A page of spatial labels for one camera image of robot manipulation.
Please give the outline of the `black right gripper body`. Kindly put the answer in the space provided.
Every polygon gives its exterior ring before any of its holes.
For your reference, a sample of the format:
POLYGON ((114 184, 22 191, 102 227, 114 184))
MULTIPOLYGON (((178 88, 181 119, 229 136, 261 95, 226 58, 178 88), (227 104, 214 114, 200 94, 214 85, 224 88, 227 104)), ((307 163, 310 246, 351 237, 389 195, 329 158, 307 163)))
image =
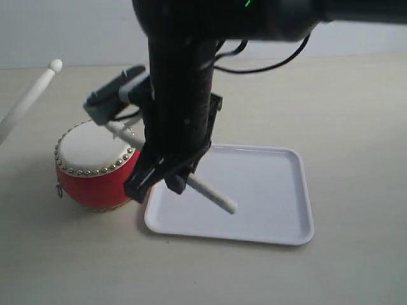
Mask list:
POLYGON ((182 168, 210 146, 222 97, 211 93, 212 76, 147 77, 139 85, 145 144, 140 168, 182 168))

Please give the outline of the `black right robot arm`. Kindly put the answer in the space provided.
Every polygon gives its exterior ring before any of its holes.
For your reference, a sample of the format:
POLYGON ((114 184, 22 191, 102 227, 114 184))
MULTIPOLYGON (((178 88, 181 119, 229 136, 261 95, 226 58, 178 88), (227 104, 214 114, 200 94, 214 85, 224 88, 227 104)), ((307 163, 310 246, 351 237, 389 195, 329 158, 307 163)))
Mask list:
POLYGON ((182 193, 208 150, 221 41, 306 41, 317 24, 331 21, 406 23, 405 1, 134 1, 133 7, 149 48, 149 76, 120 89, 145 126, 145 145, 124 184, 136 201, 161 180, 182 193))

